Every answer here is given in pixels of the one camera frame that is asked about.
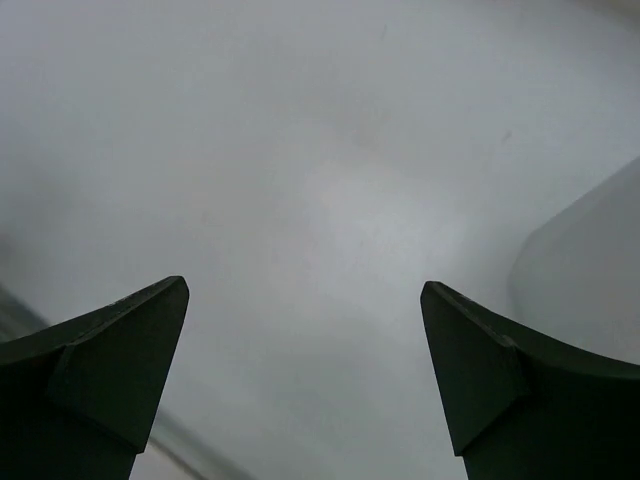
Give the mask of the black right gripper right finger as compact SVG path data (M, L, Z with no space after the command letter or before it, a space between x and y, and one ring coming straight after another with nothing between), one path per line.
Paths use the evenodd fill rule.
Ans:
M555 340L441 282L426 282L420 302L468 478L638 478L638 366Z

